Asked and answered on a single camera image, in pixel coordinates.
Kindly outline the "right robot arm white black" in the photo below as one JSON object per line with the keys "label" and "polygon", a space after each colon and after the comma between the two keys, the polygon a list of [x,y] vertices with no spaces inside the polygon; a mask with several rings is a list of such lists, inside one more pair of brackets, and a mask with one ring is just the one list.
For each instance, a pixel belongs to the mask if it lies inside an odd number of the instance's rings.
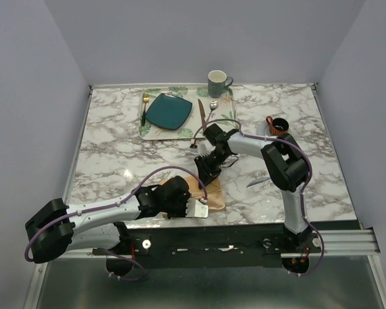
{"label": "right robot arm white black", "polygon": [[225,132],[214,120],[207,126],[204,136],[214,150],[199,154],[194,159],[200,181],[208,185],[218,178],[221,165],[230,156],[261,158],[269,179],[282,193],[284,247],[290,252],[298,252],[305,247],[312,228],[306,218],[304,190],[313,175],[313,168],[293,136],[289,133],[279,137],[247,135],[239,128]]}

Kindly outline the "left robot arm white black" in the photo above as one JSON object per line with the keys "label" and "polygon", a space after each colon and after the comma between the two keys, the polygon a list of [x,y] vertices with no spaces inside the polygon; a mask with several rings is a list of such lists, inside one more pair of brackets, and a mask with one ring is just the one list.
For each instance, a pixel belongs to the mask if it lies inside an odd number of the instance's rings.
{"label": "left robot arm white black", "polygon": [[114,232],[106,241],[83,233],[119,221],[154,217],[160,212],[184,218],[190,197],[187,181],[175,176],[162,185],[138,186],[129,194],[94,204],[67,205],[61,198],[53,199],[25,223],[29,243],[24,258],[39,264],[68,250],[99,247],[123,254],[130,244],[127,235]]}

